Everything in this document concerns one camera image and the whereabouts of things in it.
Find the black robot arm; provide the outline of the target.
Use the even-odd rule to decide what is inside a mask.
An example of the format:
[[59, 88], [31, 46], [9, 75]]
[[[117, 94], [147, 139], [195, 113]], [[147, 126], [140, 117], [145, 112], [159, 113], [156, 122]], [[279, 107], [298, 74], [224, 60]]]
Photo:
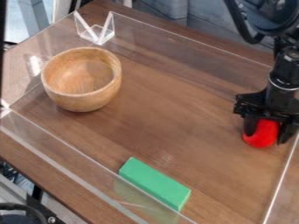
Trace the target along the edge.
[[299, 0], [224, 0], [237, 32], [250, 44], [274, 39], [275, 65], [266, 88], [237, 94], [233, 113], [244, 121], [243, 141], [266, 148], [299, 131]]

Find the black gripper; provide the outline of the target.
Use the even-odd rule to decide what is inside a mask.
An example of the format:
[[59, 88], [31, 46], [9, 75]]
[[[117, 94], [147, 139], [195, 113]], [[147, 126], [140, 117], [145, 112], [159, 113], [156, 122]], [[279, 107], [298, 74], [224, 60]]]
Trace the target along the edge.
[[282, 123], [278, 143], [284, 144], [299, 130], [299, 85], [268, 84], [255, 93], [237, 94], [233, 113], [244, 119], [244, 134], [252, 136], [258, 119]]

